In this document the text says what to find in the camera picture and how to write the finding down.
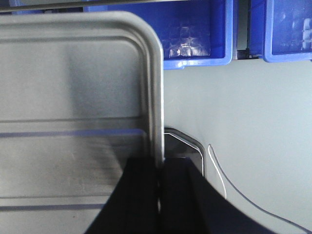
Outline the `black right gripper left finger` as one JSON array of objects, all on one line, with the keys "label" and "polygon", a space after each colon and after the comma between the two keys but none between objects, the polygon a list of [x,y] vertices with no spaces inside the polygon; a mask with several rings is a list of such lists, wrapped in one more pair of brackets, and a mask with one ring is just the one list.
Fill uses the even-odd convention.
[{"label": "black right gripper left finger", "polygon": [[157,170],[154,158],[130,158],[113,193],[85,233],[156,234],[157,202]]}]

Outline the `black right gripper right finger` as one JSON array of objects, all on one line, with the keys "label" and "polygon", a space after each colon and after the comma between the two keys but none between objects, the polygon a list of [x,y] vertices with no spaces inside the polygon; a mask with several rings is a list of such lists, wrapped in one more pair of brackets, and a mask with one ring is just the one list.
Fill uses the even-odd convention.
[{"label": "black right gripper right finger", "polygon": [[164,229],[186,234],[308,234],[309,229],[258,206],[222,169],[212,146],[164,130],[160,176]]}]

